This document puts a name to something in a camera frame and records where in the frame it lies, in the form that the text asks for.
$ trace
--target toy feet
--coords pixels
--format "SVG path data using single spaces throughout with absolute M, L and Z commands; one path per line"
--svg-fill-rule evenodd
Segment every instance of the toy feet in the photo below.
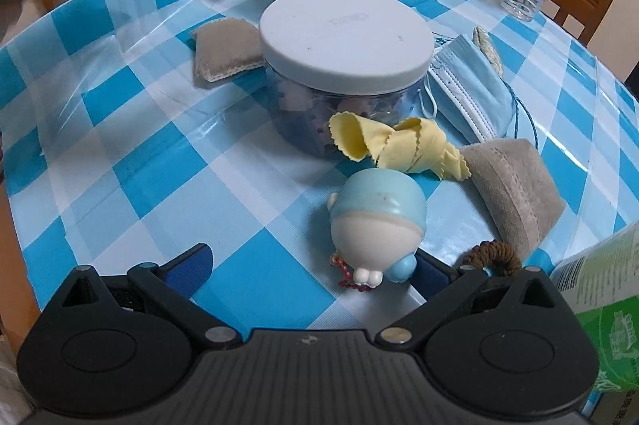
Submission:
M 384 272 L 384 275 L 392 282 L 404 282 L 410 279 L 411 275 L 415 272 L 416 267 L 417 259 L 415 258 L 415 253 L 412 253 L 393 264 Z
M 356 284 L 365 284 L 371 288 L 377 288 L 381 284 L 382 272 L 370 271 L 365 268 L 356 268 L 353 273 L 353 280 Z

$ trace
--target blue checkered tablecloth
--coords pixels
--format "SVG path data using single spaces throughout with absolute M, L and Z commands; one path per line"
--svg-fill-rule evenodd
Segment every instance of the blue checkered tablecloth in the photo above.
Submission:
M 6 186 L 41 307 L 76 264 L 122 274 L 198 242 L 215 270 L 194 300 L 244 333 L 374 332 L 423 302 L 407 285 L 338 287 L 325 201 L 361 166 L 286 144 L 264 107 L 263 70 L 194 79 L 191 30 L 222 16 L 257 24 L 272 1 L 72 0 L 0 50 Z M 551 269 L 639 219 L 639 106 L 605 66 L 552 21 L 522 24 L 500 0 L 400 1 L 444 36 L 488 30 L 535 119 L 568 207 L 530 262 Z M 415 179 L 429 200 L 426 250 L 452 263 L 497 237 L 472 182 Z

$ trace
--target yellow cloth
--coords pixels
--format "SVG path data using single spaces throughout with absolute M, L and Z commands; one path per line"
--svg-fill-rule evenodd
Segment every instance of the yellow cloth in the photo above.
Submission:
M 459 149 L 436 122 L 412 117 L 394 128 L 354 113 L 337 113 L 328 123 L 338 149 L 353 161 L 371 155 L 375 165 L 402 173 L 433 171 L 440 179 L 466 180 L 470 170 Z

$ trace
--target white jar lid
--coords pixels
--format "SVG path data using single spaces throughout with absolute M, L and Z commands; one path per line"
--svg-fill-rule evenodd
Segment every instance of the white jar lid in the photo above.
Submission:
M 343 95 L 404 89 L 424 76 L 435 49 L 428 23 L 397 0 L 276 0 L 260 35 L 280 75 Z

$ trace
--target small figurine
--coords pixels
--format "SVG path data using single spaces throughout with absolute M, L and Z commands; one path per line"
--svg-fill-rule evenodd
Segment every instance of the small figurine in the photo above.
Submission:
M 328 198 L 333 264 L 353 268 L 356 286 L 379 286 L 383 275 L 404 282 L 426 231 L 426 197 L 410 176 L 364 169 Z

